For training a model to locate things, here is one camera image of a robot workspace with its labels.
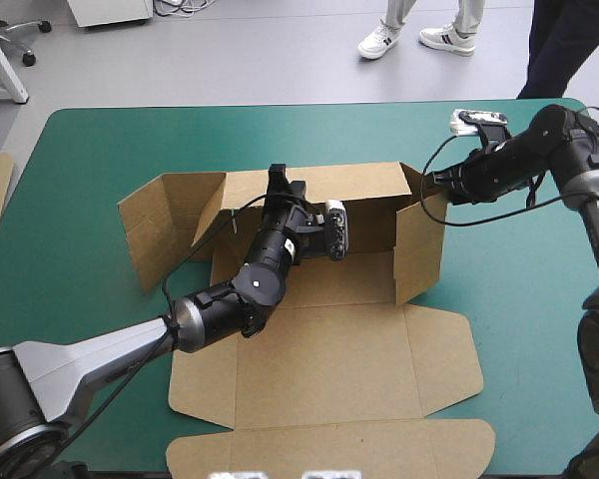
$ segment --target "pants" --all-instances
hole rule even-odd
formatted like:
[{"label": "pants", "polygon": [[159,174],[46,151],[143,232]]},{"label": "pants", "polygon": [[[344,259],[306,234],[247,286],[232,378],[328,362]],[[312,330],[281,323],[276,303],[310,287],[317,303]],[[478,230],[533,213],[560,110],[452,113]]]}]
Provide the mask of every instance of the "pants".
[{"label": "pants", "polygon": [[[384,23],[394,29],[403,27],[406,15],[417,0],[388,0]],[[475,34],[483,16],[485,0],[459,0],[454,27],[459,33]]]},{"label": "pants", "polygon": [[518,98],[560,98],[599,46],[599,0],[535,0],[528,79]]}]

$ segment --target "office chair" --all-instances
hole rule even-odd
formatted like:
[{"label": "office chair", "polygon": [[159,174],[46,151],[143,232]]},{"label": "office chair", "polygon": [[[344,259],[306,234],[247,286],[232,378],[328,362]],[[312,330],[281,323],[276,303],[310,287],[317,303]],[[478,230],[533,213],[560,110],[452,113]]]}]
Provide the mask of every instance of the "office chair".
[{"label": "office chair", "polygon": [[26,67],[31,67],[36,63],[36,56],[33,54],[33,50],[26,46],[24,43],[18,42],[11,38],[10,34],[23,28],[35,27],[42,33],[49,33],[51,31],[51,24],[46,20],[32,20],[30,22],[16,23],[9,25],[4,20],[0,19],[0,42],[7,43],[20,50],[22,53],[22,63]]}]

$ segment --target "white sneaker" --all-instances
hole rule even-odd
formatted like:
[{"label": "white sneaker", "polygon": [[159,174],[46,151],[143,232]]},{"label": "white sneaker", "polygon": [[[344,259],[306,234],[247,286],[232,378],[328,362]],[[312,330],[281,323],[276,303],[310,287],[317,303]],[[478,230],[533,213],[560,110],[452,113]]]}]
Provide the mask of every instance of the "white sneaker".
[{"label": "white sneaker", "polygon": [[375,60],[383,57],[384,53],[394,47],[397,40],[399,40],[399,30],[390,28],[381,22],[370,35],[357,45],[357,51],[363,58]]},{"label": "white sneaker", "polygon": [[419,32],[419,42],[426,47],[445,50],[464,57],[475,53],[475,36],[461,38],[452,23],[441,28],[424,28]]}]

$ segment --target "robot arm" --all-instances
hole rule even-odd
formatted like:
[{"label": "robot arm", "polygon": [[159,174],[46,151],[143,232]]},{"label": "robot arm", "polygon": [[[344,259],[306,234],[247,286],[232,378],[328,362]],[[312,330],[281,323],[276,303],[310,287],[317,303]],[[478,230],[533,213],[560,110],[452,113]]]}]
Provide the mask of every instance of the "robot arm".
[{"label": "robot arm", "polygon": [[[432,173],[430,186],[448,190],[454,205],[494,202],[535,185],[550,172],[564,205],[584,222],[599,267],[599,126],[589,117],[551,105],[523,133],[511,137],[500,115],[458,114],[460,128],[481,138],[482,148],[457,165]],[[585,300],[578,345],[588,391],[599,414],[599,287]],[[568,479],[599,479],[599,434],[573,460]]]},{"label": "robot arm", "polygon": [[94,394],[146,359],[195,352],[240,331],[257,334],[286,293],[293,264],[305,257],[343,259],[346,211],[329,201],[322,214],[305,183],[272,165],[263,221],[238,274],[175,301],[165,314],[71,345],[28,341],[0,348],[0,478],[24,479],[54,457],[71,427],[85,423]]}]

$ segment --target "person's leg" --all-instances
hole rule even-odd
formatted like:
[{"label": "person's leg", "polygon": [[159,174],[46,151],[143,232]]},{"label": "person's leg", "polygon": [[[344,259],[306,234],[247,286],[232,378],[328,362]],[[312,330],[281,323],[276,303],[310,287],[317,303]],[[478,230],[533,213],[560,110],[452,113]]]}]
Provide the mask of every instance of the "person's leg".
[{"label": "person's leg", "polygon": [[383,57],[384,53],[395,46],[399,40],[399,32],[408,12],[416,0],[388,0],[385,17],[359,45],[359,55],[368,60]]},{"label": "person's leg", "polygon": [[538,0],[532,11],[532,25],[528,37],[528,72],[550,36],[568,0]]},{"label": "person's leg", "polygon": [[416,0],[388,0],[383,23],[393,30],[399,30],[415,2]]},{"label": "person's leg", "polygon": [[435,50],[469,56],[475,51],[475,33],[483,17],[484,0],[459,0],[455,21],[441,28],[424,28],[419,42]]},{"label": "person's leg", "polygon": [[460,37],[477,33],[485,0],[459,0],[459,10],[452,26]]},{"label": "person's leg", "polygon": [[562,1],[561,14],[543,44],[540,36],[534,39],[538,50],[531,54],[528,80],[518,98],[563,96],[570,79],[599,46],[599,0]]}]

